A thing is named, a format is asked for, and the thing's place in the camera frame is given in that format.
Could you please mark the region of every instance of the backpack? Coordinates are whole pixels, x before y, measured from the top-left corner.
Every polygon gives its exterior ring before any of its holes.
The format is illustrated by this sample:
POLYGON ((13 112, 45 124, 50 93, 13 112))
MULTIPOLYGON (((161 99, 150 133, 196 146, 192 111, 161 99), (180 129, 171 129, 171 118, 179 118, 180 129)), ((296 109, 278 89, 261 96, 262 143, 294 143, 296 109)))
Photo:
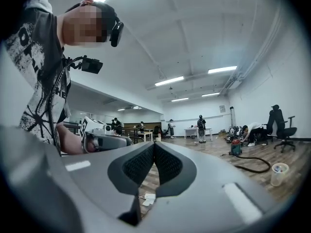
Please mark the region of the backpack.
POLYGON ((198 120, 198 128, 201 130, 204 128, 202 120, 198 120))

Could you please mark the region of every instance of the wooden floor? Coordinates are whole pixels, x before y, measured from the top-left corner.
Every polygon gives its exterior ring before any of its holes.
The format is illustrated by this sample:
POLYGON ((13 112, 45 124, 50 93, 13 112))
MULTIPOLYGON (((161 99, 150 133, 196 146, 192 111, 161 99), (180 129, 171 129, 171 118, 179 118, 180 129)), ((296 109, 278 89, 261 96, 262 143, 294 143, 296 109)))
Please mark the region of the wooden floor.
MULTIPOLYGON (((223 138, 217 138, 214 136, 213 141, 209 140, 207 136, 207 142, 203 144, 195 144, 194 142, 197 139, 184 139, 183 137, 178 137, 174 139, 166 138, 162 139, 163 142, 173 143, 180 146, 187 147, 192 150, 200 151, 206 154, 212 154, 221 159, 228 161, 233 165, 245 166, 251 169, 265 169, 266 164, 263 164, 259 160, 245 160, 239 159, 237 157, 227 155, 230 151, 230 144, 226 143, 223 138)), ((266 173, 251 173, 245 170, 240 169, 243 173, 248 175, 251 179, 258 182, 262 185, 274 198, 276 201, 284 201, 288 199, 292 194, 295 193, 297 188, 301 183, 301 178, 307 170, 309 165, 309 158, 311 157, 311 143, 304 142, 294 142, 296 145, 296 151, 293 152, 289 146, 285 148, 284 153, 280 152, 280 147, 277 147, 276 150, 273 149, 275 144, 279 141, 271 142, 269 145, 262 146, 256 145, 254 147, 248 148, 243 147, 243 157, 259 157, 264 160, 267 160, 271 165, 282 162, 286 163, 290 167, 289 174, 287 176, 286 182, 284 182, 279 187, 274 187, 270 185, 271 171, 266 173)), ((142 183, 139 189, 139 195, 143 196, 146 193, 156 193, 156 188, 159 186, 159 175, 155 165, 149 171, 146 179, 142 183)), ((152 208, 152 205, 144 206, 142 203, 144 199, 139 199, 141 215, 144 217, 146 213, 152 208)))

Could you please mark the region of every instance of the plastic cup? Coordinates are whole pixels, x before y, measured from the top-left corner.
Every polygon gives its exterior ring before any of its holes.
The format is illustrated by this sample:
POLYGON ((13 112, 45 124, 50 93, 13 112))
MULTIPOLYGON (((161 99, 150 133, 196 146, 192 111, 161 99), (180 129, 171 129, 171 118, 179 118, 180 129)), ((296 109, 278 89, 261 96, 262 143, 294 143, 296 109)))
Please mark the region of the plastic cup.
POLYGON ((276 163, 272 166, 271 182, 273 186, 280 186, 290 168, 284 163, 276 163))

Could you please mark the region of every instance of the person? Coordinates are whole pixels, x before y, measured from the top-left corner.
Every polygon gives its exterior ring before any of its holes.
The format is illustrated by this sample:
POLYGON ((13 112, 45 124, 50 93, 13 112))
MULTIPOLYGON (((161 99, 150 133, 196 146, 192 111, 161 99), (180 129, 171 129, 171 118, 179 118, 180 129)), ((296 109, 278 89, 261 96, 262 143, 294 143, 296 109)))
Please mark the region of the person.
POLYGON ((143 132, 143 131, 144 131, 144 128, 145 128, 145 127, 144 127, 144 122, 141 121, 140 124, 139 124, 139 131, 140 131, 140 132, 143 132))
POLYGON ((248 147, 253 147, 255 145, 255 134, 259 134, 263 131, 263 125, 258 122, 253 122, 242 127, 242 131, 247 132, 246 137, 241 141, 244 142, 249 138, 248 147))
POLYGON ((205 119, 203 119, 202 115, 199 116, 199 120, 197 122, 197 125, 198 125, 198 129, 199 129, 199 143, 205 143, 206 140, 205 140, 205 130, 206 130, 206 127, 205 127, 205 119))
POLYGON ((116 128, 116 123, 115 123, 115 120, 112 119, 111 129, 114 130, 115 128, 116 128))
POLYGON ((173 119, 170 120, 170 123, 169 123, 169 129, 170 129, 170 133, 171 133, 171 139, 174 138, 174 127, 175 125, 173 124, 173 119))
POLYGON ((122 127, 116 127, 114 131, 115 131, 115 135, 117 136, 122 135, 122 127))
MULTIPOLYGON (((83 0, 59 16, 52 14, 48 0, 28 0, 25 3, 11 35, 3 41, 8 65, 15 66, 19 72, 14 82, 23 86, 23 97, 28 97, 29 93, 28 100, 20 99, 21 110, 20 115, 15 115, 16 126, 65 153, 83 153, 80 136, 63 124, 70 116, 68 70, 58 83, 51 106, 53 128, 49 120, 49 97, 63 69, 64 46, 105 42, 116 18, 112 7, 93 0, 83 0)), ((92 139, 88 140, 87 151, 95 151, 92 139)))
POLYGON ((121 122, 115 117, 116 127, 122 127, 121 122))

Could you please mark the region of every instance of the mesh panel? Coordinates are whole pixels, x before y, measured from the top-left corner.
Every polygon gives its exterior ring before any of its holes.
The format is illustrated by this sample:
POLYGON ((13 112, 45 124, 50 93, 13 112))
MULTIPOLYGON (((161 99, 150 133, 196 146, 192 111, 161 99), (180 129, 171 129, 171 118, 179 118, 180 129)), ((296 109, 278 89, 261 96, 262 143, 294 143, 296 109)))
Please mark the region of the mesh panel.
POLYGON ((123 172, 136 184, 141 185, 154 163, 154 146, 124 163, 123 172))
POLYGON ((182 162, 169 152, 155 145, 155 164, 159 171, 160 184, 175 178, 183 167, 182 162))

